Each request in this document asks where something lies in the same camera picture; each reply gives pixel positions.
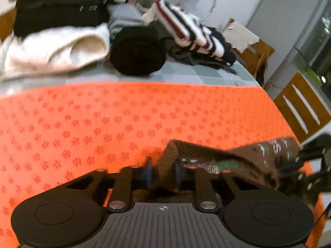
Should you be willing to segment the brown patterned knit vest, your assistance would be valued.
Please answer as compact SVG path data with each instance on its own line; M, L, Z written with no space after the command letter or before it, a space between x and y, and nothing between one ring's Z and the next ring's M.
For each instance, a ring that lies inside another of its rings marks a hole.
M184 166L200 167L210 174L230 171L261 185L277 188L280 173L274 164L275 157L282 156L287 161L294 161L299 150L300 147L293 137L277 138L229 150L175 139L168 142L155 165L157 177L153 186L174 190L174 164L182 162Z

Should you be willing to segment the dark grey folded clothes stack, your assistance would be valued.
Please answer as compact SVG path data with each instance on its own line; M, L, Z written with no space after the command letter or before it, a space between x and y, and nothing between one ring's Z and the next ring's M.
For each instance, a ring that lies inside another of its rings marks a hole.
M96 27L109 19L107 0L15 0L13 33L17 37L45 29Z

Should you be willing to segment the near wooden chair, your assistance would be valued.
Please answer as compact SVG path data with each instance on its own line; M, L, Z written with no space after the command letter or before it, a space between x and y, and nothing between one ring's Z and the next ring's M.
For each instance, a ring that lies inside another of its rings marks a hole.
M292 77L274 103L301 143L330 122L330 109L300 72Z

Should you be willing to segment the orange patterned table mat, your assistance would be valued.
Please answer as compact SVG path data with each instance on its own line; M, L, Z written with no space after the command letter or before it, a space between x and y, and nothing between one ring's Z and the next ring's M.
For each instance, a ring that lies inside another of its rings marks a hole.
M104 82L1 98L1 247L23 200L92 170L157 160L172 139L220 149L291 137L261 87Z

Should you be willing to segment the wooden chair with paper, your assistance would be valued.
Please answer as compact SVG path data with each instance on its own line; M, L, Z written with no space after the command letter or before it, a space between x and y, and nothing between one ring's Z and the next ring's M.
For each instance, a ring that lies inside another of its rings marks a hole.
M229 19L222 35L232 45L238 61L260 86L264 86L265 71L274 48L234 19Z

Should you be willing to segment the black rolled garment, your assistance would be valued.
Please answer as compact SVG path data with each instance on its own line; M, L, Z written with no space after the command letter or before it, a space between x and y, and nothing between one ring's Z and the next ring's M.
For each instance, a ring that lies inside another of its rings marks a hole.
M128 26L115 36L109 60L124 75L147 76L165 64L166 50L155 29Z

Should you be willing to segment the olive brown garment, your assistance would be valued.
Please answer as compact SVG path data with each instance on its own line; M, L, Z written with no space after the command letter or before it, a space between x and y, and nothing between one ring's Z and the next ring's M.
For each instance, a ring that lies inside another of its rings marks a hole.
M159 21L152 21L149 27L157 32L158 39L163 44L166 53L174 60L191 66L202 65L213 69L223 69L231 74L238 75L237 71L231 68L236 61L235 52L232 50L231 44L226 42L223 35L215 28L207 27L211 31L213 40L220 43L225 49L225 54L221 58L212 58L207 54L198 53L195 47L182 48L178 46L171 34Z

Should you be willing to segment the grey refrigerator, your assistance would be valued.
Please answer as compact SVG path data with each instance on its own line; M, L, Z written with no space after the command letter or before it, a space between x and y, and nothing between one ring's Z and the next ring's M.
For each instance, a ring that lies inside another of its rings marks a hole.
M281 25L274 55L268 63L268 95L275 99L297 72L318 71L323 51L330 41L330 0L299 0L288 5L289 13L277 22Z

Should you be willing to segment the striped navy white sweater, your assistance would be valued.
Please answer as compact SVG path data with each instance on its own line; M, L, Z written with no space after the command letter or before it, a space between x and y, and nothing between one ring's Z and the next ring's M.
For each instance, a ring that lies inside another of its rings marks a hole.
M198 17L165 0L154 2L141 18L148 25L159 21L182 48L192 46L198 53L212 58L221 58L225 54L224 47L213 40L211 31Z

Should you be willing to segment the white folded garment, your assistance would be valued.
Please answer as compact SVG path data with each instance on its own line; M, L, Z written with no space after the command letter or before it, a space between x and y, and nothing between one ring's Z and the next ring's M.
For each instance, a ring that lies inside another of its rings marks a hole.
M11 34L1 44L1 81L81 69L107 57L109 36L106 23L46 29L26 38Z

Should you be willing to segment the grey folded garment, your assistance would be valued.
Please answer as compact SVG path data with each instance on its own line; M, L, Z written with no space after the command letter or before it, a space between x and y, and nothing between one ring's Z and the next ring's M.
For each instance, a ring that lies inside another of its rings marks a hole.
M121 3L107 7L110 18L108 29L110 40L113 41L116 35L127 26L145 26L141 12L132 4Z

